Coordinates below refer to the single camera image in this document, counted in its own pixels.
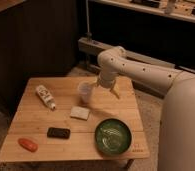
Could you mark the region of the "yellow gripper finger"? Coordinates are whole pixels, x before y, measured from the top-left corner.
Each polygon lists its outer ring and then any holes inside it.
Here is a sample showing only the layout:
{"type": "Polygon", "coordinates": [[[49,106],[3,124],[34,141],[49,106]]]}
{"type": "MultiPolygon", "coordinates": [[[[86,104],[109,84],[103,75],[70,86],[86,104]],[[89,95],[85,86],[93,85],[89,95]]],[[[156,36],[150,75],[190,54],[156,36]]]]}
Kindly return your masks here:
{"type": "Polygon", "coordinates": [[[120,99],[119,88],[117,86],[113,87],[110,92],[117,98],[120,99]]]}

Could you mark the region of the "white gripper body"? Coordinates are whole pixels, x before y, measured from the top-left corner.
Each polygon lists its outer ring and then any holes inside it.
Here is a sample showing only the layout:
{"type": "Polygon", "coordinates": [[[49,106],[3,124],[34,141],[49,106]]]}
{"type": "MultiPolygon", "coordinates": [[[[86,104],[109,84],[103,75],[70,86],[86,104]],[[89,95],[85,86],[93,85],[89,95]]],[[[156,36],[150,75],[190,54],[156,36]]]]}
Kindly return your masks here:
{"type": "Polygon", "coordinates": [[[105,77],[104,75],[99,75],[97,82],[103,88],[111,89],[116,83],[116,78],[115,77],[105,77]]]}

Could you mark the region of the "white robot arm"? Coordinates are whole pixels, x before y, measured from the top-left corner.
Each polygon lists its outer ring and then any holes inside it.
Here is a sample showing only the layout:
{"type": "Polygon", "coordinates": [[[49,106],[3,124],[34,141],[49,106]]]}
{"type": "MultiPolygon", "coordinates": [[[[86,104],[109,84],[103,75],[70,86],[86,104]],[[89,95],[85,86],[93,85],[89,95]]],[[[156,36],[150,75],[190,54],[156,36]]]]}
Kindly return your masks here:
{"type": "Polygon", "coordinates": [[[116,90],[120,74],[164,96],[159,130],[158,171],[195,171],[195,74],[127,59],[113,47],[98,54],[97,82],[116,90]]]}

